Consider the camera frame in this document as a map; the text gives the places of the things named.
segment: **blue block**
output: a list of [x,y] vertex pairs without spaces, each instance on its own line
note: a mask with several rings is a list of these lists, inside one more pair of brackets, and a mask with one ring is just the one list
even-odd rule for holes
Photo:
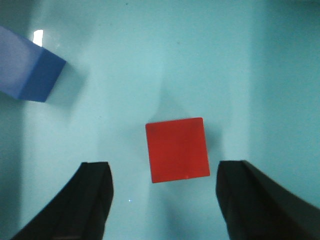
[[66,61],[0,26],[0,91],[45,102]]

